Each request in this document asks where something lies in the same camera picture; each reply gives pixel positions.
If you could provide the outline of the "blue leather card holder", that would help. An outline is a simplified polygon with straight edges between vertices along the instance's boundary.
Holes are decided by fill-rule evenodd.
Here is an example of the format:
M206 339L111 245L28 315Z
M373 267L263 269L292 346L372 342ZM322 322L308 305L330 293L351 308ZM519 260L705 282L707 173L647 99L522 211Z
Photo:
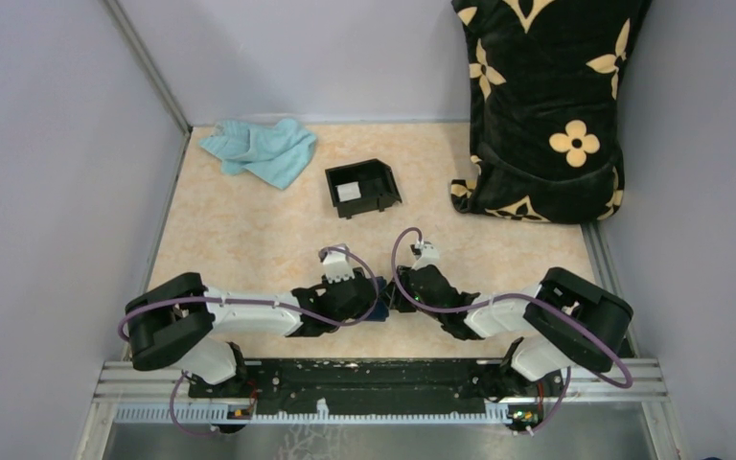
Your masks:
M385 322L389 317L389 309L387 306L388 296L385 293L387 282L381 276L378 276L376 280L379 287L379 299L376 301L374 309L366 320L369 322Z

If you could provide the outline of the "black plastic card box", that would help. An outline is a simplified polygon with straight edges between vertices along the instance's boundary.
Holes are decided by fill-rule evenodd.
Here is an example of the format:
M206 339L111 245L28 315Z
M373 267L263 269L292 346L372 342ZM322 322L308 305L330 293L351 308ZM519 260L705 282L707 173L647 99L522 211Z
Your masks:
M383 212L403 202L392 168L376 158L329 168L325 175L333 207L341 219L373 211ZM362 198L339 202L335 186L354 181L359 183Z

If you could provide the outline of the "grey credit card stack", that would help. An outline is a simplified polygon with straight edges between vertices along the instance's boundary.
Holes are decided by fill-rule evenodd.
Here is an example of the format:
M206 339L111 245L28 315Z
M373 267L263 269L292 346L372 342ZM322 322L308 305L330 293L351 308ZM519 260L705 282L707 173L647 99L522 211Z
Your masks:
M356 181L336 185L335 192L337 200L342 203L362 198L359 183Z

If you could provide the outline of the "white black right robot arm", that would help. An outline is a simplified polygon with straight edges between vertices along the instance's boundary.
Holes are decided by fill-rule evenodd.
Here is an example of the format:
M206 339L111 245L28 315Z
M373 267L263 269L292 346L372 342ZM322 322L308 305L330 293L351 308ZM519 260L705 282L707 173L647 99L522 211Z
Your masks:
M482 295L453 287L433 264L401 266L384 294L392 309L421 311L459 340L514 334L511 361L501 369L514 395L573 364L608 372L633 320L626 301L561 267L520 292Z

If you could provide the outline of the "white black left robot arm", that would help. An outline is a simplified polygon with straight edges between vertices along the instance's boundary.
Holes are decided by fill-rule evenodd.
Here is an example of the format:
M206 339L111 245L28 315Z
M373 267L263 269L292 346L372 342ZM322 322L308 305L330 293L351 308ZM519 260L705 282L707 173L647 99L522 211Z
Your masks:
M246 389L249 372L240 350L221 335L318 337L367 320L379 300L379 282L358 268L340 281L278 294L223 291L185 272L129 301L118 334L130 346L135 370L175 366L235 397Z

